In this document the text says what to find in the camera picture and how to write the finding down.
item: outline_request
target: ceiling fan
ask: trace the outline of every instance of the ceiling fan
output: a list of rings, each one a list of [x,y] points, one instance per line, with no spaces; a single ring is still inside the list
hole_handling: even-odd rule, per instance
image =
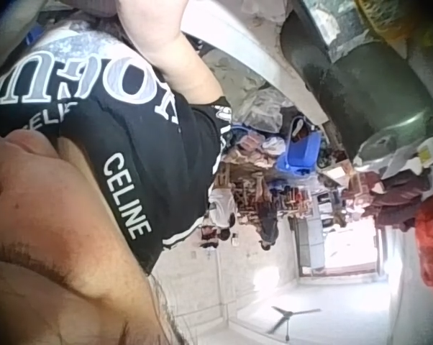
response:
[[[277,331],[284,323],[287,323],[287,334],[286,334],[286,342],[290,341],[290,335],[288,333],[288,324],[290,322],[290,318],[294,315],[301,315],[301,314],[311,314],[311,313],[318,313],[319,311],[322,311],[321,309],[311,309],[311,310],[305,310],[305,311],[287,311],[284,309],[280,309],[279,307],[275,307],[273,305],[272,307],[275,311],[278,311],[279,313],[282,314],[281,319],[277,322],[276,325],[274,325],[274,327],[272,327],[268,332],[266,332],[267,334],[274,334],[275,331]]]

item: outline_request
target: fan blade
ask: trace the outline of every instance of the fan blade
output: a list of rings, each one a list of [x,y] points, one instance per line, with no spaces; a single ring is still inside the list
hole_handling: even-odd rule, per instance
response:
[[[272,329],[270,329],[268,332],[268,334],[273,334],[275,331],[278,330],[279,327],[281,327],[286,321],[288,321],[288,318],[281,318],[279,320],[279,322],[277,322],[276,325],[274,325],[274,327],[272,327]]]
[[[297,311],[293,314],[294,315],[312,314],[312,313],[318,313],[319,311],[322,311],[322,310],[321,309],[311,309],[311,310],[305,310],[305,311]]]
[[[286,318],[289,318],[290,316],[293,315],[293,313],[291,311],[286,311],[284,309],[280,309],[279,307],[275,307],[274,305],[271,308],[274,309],[275,311],[278,311],[279,313],[281,313]]]

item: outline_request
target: white shirt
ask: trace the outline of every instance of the white shirt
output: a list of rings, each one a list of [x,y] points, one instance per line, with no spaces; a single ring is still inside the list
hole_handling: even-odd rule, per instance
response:
[[[237,215],[236,202],[230,188],[216,188],[210,193],[209,203],[215,208],[209,210],[210,219],[215,226],[221,229],[229,228],[231,213]]]

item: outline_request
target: white stripe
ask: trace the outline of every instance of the white stripe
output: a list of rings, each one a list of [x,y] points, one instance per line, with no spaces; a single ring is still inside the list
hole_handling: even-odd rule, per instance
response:
[[[202,221],[204,220],[204,217],[200,217],[197,218],[197,220],[194,222],[194,224],[192,225],[191,228],[189,228],[188,230],[181,232],[179,234],[175,234],[173,235],[171,238],[169,239],[164,239],[162,240],[162,243],[164,246],[173,246],[175,243],[179,242],[179,241],[183,241],[186,237],[188,237],[189,235],[191,235],[193,233],[194,230],[196,230],[196,228],[202,224]]]

